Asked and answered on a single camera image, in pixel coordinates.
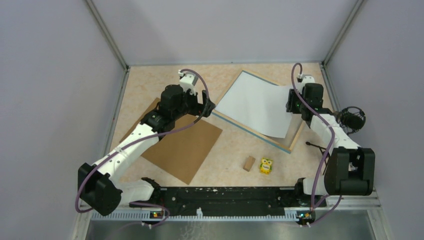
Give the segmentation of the printed photo sheet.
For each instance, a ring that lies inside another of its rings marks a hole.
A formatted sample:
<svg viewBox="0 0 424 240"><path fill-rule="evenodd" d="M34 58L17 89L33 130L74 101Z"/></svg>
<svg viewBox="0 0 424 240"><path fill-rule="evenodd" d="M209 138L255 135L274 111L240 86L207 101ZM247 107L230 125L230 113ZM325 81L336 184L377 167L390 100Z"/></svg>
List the printed photo sheet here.
<svg viewBox="0 0 424 240"><path fill-rule="evenodd" d="M286 112L290 89L241 71L215 109L260 134L282 139L292 120Z"/></svg>

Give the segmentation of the wooden picture frame blue edges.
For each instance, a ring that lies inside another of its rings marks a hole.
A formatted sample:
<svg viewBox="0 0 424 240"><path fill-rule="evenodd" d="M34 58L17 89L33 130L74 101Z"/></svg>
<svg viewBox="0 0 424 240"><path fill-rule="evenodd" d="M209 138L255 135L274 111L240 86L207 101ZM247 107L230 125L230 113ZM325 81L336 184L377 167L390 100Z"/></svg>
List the wooden picture frame blue edges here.
<svg viewBox="0 0 424 240"><path fill-rule="evenodd" d="M255 76L258 76L259 78L262 78L266 81L271 82L272 84L279 85L279 86L290 86L292 88L291 84L281 85L277 81L263 77L256 72L249 71L249 70L246 70L246 69L241 69L235 74L233 79L229 82L229 84L223 90L222 94L217 98L217 100L215 102L216 106L219 103L219 101L221 100L221 98L224 96L224 94L227 92L227 90L231 87L232 83L234 83L234 81L236 80L236 78L238 77L238 75L242 71L249 72L249 73L251 73ZM288 130L286 137L285 138L276 138L276 137L270 137L270 136L266 136L266 135L263 135L261 133L258 133L256 131L252 130L251 128L249 128L249 127L247 127L243 124L240 124L240 123L236 122L235 120L233 120L233 119L225 116L224 114L218 112L216 110L216 108L214 109L213 114L215 116L217 116L218 118L230 123L231 125L234 125L235 127L238 127L240 129L242 129L243 131L245 131L245 132L261 139L262 141L264 141L264 142L266 142L266 143L268 143L268 144L270 144L270 145L272 145L272 146L274 146L274 147L276 147L276 148L278 148L278 149L280 149L280 150L282 150L286 153L289 153L289 154L294 150L294 147L295 147L295 145L296 145L296 143L297 143L297 141L298 141L298 139L301 135L301 132L302 132L304 126L305 126L304 122L301 120L301 117L299 115L295 115L295 114L292 113L292 119L291 119L289 130Z"/></svg>

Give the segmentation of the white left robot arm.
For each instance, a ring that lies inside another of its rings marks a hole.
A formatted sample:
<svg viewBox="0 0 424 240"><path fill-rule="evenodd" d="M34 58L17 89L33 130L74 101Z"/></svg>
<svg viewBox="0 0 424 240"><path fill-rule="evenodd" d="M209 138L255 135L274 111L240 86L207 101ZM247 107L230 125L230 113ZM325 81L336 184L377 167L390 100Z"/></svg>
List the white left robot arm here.
<svg viewBox="0 0 424 240"><path fill-rule="evenodd" d="M77 171L75 209L79 213L96 211L110 215L119 205L143 201L154 207L160 193L147 180L120 183L119 179L146 150L165 136L193 127L215 108L209 90L202 90L202 102L194 85L171 84L165 87L156 106L136 124L116 148L93 164L84 163Z"/></svg>

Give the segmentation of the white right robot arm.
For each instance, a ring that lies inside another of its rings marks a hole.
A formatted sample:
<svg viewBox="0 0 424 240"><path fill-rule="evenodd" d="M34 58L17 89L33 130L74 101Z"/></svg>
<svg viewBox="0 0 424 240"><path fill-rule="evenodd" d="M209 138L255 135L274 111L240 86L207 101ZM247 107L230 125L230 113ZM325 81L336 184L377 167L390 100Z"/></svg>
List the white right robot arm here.
<svg viewBox="0 0 424 240"><path fill-rule="evenodd" d="M323 108L324 87L306 83L301 92L290 89L286 111L300 114L307 126L326 144L322 154L327 162L324 174L299 179L293 200L307 206L320 196L369 196L374 187L375 153L354 142L336 121L333 112Z"/></svg>

